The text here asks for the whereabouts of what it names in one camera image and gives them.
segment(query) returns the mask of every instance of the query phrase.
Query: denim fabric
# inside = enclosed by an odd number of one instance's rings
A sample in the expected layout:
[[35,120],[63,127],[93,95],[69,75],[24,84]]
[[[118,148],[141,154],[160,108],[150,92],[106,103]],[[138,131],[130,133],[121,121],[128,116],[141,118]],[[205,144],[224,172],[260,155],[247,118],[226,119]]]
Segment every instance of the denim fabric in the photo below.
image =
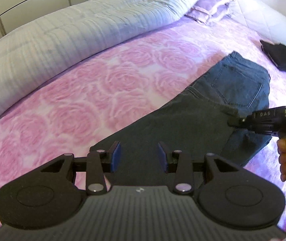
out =
[[172,150],[189,152],[197,161],[212,152],[245,165],[271,138],[231,128],[227,121],[230,116],[268,108],[269,82],[263,67],[233,52],[160,109],[91,150],[108,149],[115,140],[121,142],[118,170],[107,175],[115,185],[171,184],[174,175],[163,173],[158,161],[159,141]]

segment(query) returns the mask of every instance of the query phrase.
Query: rose pattern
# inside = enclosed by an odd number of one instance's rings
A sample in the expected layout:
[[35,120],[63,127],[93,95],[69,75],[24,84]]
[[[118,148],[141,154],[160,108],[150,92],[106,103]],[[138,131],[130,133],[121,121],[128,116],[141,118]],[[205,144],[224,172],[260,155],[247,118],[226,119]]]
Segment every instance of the rose pattern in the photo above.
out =
[[[80,62],[0,118],[0,187],[65,152],[85,156],[91,145],[159,108],[233,50],[269,71],[270,107],[286,105],[286,73],[262,53],[260,39],[228,19],[206,27],[184,17]],[[286,196],[277,158],[273,139],[246,168]],[[85,186],[83,175],[77,185]],[[279,227],[286,230],[286,209]]]

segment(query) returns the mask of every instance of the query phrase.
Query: metal rivet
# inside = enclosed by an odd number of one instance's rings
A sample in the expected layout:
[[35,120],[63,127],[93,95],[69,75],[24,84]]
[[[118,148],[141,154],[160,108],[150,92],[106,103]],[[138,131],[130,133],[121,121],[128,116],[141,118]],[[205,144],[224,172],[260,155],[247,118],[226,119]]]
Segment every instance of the metal rivet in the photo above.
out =
[[178,191],[186,192],[186,191],[190,191],[192,189],[192,186],[190,184],[187,184],[187,183],[180,183],[180,184],[177,184],[175,186],[175,188]]
[[104,189],[104,186],[102,184],[98,184],[98,183],[90,184],[88,186],[88,190],[90,190],[92,192],[99,192],[99,191],[102,191],[103,189]]

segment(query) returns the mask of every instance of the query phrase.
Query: folded black garment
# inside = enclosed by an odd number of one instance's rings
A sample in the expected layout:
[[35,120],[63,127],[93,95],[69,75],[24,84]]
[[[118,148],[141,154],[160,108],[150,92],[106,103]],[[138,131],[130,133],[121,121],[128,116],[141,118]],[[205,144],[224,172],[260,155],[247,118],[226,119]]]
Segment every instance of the folded black garment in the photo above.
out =
[[262,51],[268,56],[273,64],[280,70],[286,72],[286,46],[284,44],[271,44],[260,40]]
[[[234,129],[231,116],[246,116],[269,107],[270,77],[262,66],[233,52],[160,109],[98,142],[91,151],[122,145],[118,170],[107,174],[113,185],[169,185],[158,161],[157,143],[191,154],[202,162],[212,152],[244,166],[271,139],[245,129]],[[194,173],[195,186],[203,179]]]

